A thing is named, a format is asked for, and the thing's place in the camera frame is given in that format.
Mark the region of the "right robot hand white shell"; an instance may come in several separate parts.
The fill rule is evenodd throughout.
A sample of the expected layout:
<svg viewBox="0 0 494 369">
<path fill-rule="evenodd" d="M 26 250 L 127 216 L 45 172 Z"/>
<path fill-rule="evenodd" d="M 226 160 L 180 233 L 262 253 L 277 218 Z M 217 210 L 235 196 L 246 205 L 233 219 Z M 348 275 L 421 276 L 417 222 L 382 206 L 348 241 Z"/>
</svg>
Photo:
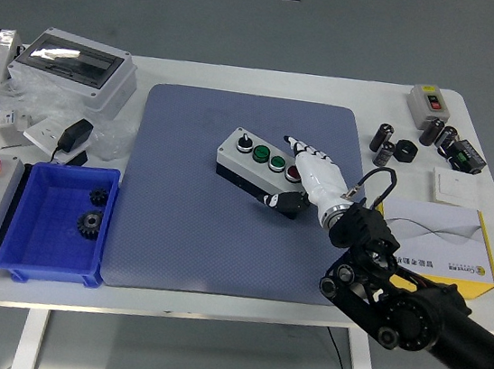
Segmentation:
<svg viewBox="0 0 494 369">
<path fill-rule="evenodd" d="M 302 192 L 284 192 L 272 195 L 258 195 L 257 200 L 280 213 L 298 213 L 315 205 L 320 225 L 334 215 L 346 212 L 350 200 L 344 198 L 349 191 L 340 168 L 331 158 L 305 142 L 292 136 L 285 136 L 285 141 L 292 148 L 295 166 L 304 188 Z"/>
</svg>

